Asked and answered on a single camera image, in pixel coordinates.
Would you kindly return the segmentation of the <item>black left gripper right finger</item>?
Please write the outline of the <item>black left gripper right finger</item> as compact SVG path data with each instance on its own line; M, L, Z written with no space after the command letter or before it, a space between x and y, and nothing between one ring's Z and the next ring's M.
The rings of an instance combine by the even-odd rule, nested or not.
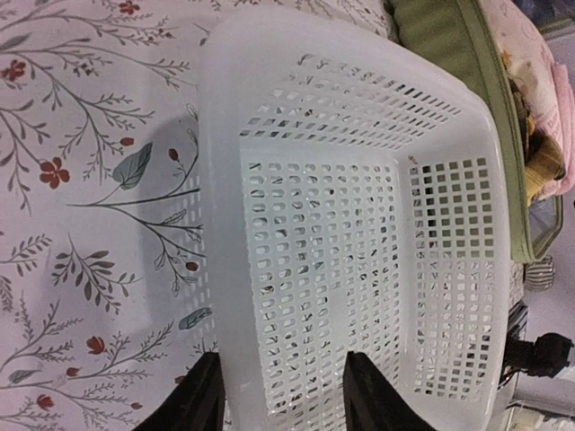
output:
M345 420L348 431L433 430L365 353L353 351L345 362Z

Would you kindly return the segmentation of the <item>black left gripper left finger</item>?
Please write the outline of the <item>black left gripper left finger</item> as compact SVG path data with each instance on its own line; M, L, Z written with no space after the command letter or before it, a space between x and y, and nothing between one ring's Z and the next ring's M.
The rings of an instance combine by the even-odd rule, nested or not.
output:
M222 431L225 405L226 391L219 354L207 352L134 431Z

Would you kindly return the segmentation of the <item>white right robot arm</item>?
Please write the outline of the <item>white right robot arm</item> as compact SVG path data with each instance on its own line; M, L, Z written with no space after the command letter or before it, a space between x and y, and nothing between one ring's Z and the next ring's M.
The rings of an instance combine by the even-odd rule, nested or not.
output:
M500 388L518 374L574 381L574 342L549 332L535 341L526 340L528 308L523 301L509 312Z

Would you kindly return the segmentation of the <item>white plastic mesh basket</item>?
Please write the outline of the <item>white plastic mesh basket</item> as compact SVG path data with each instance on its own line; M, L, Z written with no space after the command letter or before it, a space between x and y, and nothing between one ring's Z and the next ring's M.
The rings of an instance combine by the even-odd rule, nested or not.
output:
M508 325L500 143L452 75L357 26L236 11L200 51L208 285L236 430L342 430L349 351L483 430Z

